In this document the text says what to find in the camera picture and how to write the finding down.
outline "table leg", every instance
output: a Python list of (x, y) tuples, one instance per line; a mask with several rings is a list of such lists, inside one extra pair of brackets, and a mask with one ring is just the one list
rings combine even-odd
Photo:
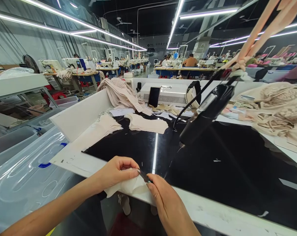
[(53, 78), (54, 78), (56, 84), (59, 86), (59, 88), (60, 88), (61, 90), (63, 90), (63, 85), (60, 83), (58, 77), (57, 77), (56, 75), (53, 75)]
[(82, 91), (82, 87), (79, 86), (78, 76), (76, 76), (76, 75), (72, 76), (72, 84), (73, 84), (75, 90), (80, 91), (80, 92)]
[(97, 82), (95, 80), (95, 75), (91, 75), (90, 77), (92, 78), (92, 81), (93, 81), (93, 84), (94, 84), (94, 87), (95, 87), (95, 91), (97, 91), (98, 86), (97, 86)]
[(53, 105), (55, 105), (56, 108), (59, 107), (59, 105), (55, 102), (55, 100), (53, 99), (53, 97), (51, 96), (51, 94), (49, 93), (49, 91), (47, 90), (46, 87), (42, 87), (43, 91), (48, 95), (50, 101), (53, 103)]

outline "standing fan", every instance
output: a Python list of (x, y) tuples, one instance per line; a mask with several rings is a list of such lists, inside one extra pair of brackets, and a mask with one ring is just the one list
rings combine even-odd
[(31, 56), (27, 54), (23, 55), (23, 61), (27, 68), (33, 69), (35, 74), (40, 74), (40, 70), (37, 66), (37, 63)]

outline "factory wall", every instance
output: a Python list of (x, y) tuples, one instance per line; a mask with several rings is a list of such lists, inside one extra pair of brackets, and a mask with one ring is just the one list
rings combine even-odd
[[(189, 34), (188, 40), (192, 39), (196, 33)], [(164, 55), (168, 54), (171, 51), (174, 50), (167, 50), (167, 44), (169, 40), (169, 35), (157, 35), (157, 36), (148, 36), (148, 37), (141, 37), (138, 39), (139, 44), (143, 47), (147, 48), (147, 53), (149, 54), (149, 61), (151, 64), (153, 64), (154, 59), (157, 58), (158, 60), (163, 59)], [(173, 35), (171, 44), (169, 45), (170, 48), (176, 48), (178, 45), (180, 46), (183, 40), (183, 35)], [(188, 44), (187, 52), (189, 51), (192, 53), (193, 47), (195, 42), (191, 42)]]
[[(67, 0), (61, 2), (63, 10), (101, 27), (100, 19), (90, 14), (84, 7), (79, 6), (77, 9), (74, 9), (65, 4), (68, 3)], [(85, 29), (80, 25), (22, 1), (0, 1), (0, 11), (36, 22), (44, 22), (47, 26), (58, 27), (67, 31)], [(113, 26), (110, 26), (110, 32), (130, 41), (132, 40), (127, 35), (123, 36)], [(88, 36), (105, 40), (104, 35), (100, 33), (93, 33)], [(121, 44), (120, 40), (114, 38), (110, 38), (110, 41)], [(91, 51), (96, 50), (97, 56), (102, 59), (105, 58), (105, 49), (108, 49), (106, 44), (0, 20), (0, 65), (22, 63), (24, 54), (32, 56), (36, 62), (40, 59), (58, 60), (61, 62), (64, 57), (73, 57), (74, 53), (83, 58), (87, 55), (95, 57)], [(123, 48), (117, 48), (117, 53), (124, 53), (124, 51), (125, 49)]]

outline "worker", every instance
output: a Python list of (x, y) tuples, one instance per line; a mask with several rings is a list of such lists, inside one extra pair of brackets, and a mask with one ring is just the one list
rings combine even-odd
[(187, 58), (183, 62), (183, 65), (186, 66), (186, 67), (194, 67), (197, 64), (198, 64), (198, 60), (193, 57), (193, 54), (192, 53), (189, 55), (189, 58)]
[(161, 66), (166, 67), (166, 63), (167, 63), (167, 56), (165, 55), (164, 59), (161, 60), (160, 64), (161, 64)]
[[(139, 165), (132, 158), (115, 156), (91, 177), (20, 219), (0, 236), (45, 236), (91, 196), (121, 181), (137, 177), (139, 173), (136, 169), (139, 169)], [(156, 202), (167, 235), (201, 236), (176, 191), (160, 176), (148, 174), (148, 177), (153, 183), (148, 183), (147, 187)]]
[(257, 52), (256, 55), (254, 57), (252, 57), (251, 59), (249, 59), (246, 63), (246, 66), (250, 65), (250, 64), (255, 64), (258, 65), (260, 64), (260, 62), (258, 61), (258, 58), (262, 55), (262, 52)]
[(279, 78), (277, 81), (289, 82), (291, 84), (297, 84), (297, 66), (290, 70), (286, 75)]

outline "ceiling fan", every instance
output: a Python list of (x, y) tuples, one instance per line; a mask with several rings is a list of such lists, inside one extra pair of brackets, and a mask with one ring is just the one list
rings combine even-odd
[(133, 30), (133, 29), (131, 29), (131, 31), (132, 31), (132, 32), (129, 33), (129, 34), (132, 34), (132, 33), (133, 33), (133, 34), (139, 34), (139, 33), (136, 33), (135, 30)]
[(184, 25), (180, 25), (180, 27), (177, 27), (177, 29), (187, 29), (188, 27), (183, 27)]
[(239, 17), (239, 18), (242, 20), (241, 23), (249, 22), (249, 21), (252, 21), (252, 20), (259, 20), (259, 18), (255, 18), (255, 19), (246, 19), (246, 18), (244, 18), (244, 16), (241, 16), (241, 17)]
[(131, 25), (132, 24), (132, 23), (129, 23), (129, 22), (122, 22), (121, 17), (117, 17), (117, 20), (118, 20), (119, 24), (117, 24), (116, 26), (118, 26), (118, 25)]

